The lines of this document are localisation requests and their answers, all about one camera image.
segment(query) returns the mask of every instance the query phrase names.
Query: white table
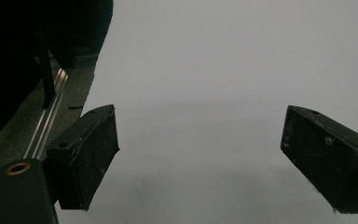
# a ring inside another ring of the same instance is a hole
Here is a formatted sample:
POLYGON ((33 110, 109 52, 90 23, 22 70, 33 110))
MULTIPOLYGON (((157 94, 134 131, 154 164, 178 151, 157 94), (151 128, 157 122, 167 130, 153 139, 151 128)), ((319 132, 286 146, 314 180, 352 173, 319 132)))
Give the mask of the white table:
POLYGON ((288 105, 358 132, 358 0, 117 0, 83 114, 116 107, 90 210, 61 223, 357 223, 280 150, 288 105))

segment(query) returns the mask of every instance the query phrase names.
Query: bolt hole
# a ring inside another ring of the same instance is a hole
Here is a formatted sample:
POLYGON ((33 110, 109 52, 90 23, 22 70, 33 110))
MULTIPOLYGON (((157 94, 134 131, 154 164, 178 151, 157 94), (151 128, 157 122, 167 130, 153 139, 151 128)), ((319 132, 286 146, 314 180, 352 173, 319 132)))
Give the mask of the bolt hole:
POLYGON ((24 173, 26 170, 28 170, 31 167, 30 163, 18 163, 15 165, 10 166, 10 168, 7 169, 6 174, 7 175, 19 175, 24 173))
POLYGON ((63 142, 60 144, 60 147, 67 147, 69 144, 67 142, 63 142))

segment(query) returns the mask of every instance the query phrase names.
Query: floor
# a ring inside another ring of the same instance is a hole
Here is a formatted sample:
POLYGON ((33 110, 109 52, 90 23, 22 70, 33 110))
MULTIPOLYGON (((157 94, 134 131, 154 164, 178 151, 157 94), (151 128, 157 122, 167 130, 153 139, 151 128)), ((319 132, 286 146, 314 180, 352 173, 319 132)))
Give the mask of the floor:
MULTIPOLYGON (((51 129, 49 133, 45 134, 47 139, 46 144, 41 146, 42 149, 80 117, 86 102, 98 54, 81 49, 74 54, 76 65, 74 68, 64 70, 60 70, 61 68, 53 56, 50 57, 53 75, 57 76, 60 72, 65 72, 67 81, 62 90, 61 102, 57 107, 56 116, 52 120, 51 129)), ((22 159, 27 148, 33 147, 30 142, 44 110, 43 101, 44 89, 40 82, 0 132, 0 167, 8 162, 22 159)))

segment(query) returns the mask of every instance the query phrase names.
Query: dark background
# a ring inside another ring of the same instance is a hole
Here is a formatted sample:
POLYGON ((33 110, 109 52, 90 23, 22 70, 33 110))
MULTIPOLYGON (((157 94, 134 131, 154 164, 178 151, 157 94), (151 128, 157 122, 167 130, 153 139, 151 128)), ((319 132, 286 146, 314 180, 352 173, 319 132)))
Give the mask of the dark background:
POLYGON ((99 53, 112 13, 111 0, 0 1, 0 131, 41 80, 38 35, 73 67, 78 53, 99 53))

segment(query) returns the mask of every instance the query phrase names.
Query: white paper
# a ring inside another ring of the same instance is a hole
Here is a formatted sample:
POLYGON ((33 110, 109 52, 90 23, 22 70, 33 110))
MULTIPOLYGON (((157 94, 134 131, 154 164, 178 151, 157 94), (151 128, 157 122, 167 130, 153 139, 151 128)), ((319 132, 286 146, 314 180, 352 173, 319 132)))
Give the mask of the white paper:
POLYGON ((83 114, 116 107, 90 210, 61 223, 357 223, 280 150, 288 105, 358 132, 358 0, 117 0, 83 114))

